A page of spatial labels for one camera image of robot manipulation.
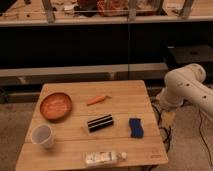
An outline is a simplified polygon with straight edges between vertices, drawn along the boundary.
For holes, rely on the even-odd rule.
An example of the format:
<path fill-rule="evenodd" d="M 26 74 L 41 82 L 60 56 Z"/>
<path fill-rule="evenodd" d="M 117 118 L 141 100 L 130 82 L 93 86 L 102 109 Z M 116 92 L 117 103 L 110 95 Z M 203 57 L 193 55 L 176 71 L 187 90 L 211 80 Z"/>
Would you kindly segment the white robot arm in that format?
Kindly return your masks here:
<path fill-rule="evenodd" d="M 169 71 L 164 77 L 165 87 L 159 93 L 160 106 L 171 110 L 188 100 L 213 118 L 213 89 L 203 84 L 205 79 L 205 69 L 196 63 Z"/>

